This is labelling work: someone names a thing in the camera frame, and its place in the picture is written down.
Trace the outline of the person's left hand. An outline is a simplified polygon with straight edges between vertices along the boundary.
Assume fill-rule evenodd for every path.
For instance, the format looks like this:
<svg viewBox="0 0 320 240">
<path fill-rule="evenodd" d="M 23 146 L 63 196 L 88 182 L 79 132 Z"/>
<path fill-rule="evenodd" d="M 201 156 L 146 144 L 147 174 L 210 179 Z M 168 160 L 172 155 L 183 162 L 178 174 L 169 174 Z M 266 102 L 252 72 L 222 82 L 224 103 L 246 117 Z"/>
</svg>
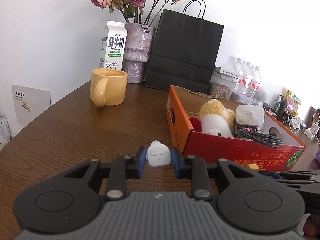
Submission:
<svg viewBox="0 0 320 240">
<path fill-rule="evenodd" d="M 319 215 L 310 215 L 304 224 L 304 238 L 308 240 L 319 240 Z"/>
</svg>

